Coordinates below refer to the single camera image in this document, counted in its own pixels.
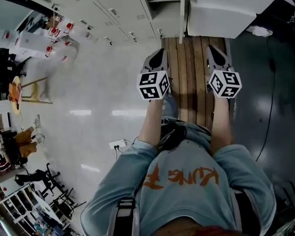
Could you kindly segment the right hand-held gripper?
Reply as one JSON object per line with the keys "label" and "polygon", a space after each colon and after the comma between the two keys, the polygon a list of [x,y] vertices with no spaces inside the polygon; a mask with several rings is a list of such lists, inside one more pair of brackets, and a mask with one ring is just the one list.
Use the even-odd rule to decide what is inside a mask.
{"label": "right hand-held gripper", "polygon": [[205,77],[207,92],[211,91],[219,98],[235,98],[242,88],[242,83],[231,60],[213,45],[208,45],[206,52],[209,70],[209,75]]}

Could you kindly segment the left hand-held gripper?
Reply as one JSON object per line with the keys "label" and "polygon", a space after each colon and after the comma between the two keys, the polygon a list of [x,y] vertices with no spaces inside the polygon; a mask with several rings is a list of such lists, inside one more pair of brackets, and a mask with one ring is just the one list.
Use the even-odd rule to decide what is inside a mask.
{"label": "left hand-held gripper", "polygon": [[143,100],[163,99],[170,87],[168,54],[165,48],[158,49],[144,61],[137,76],[137,89]]}

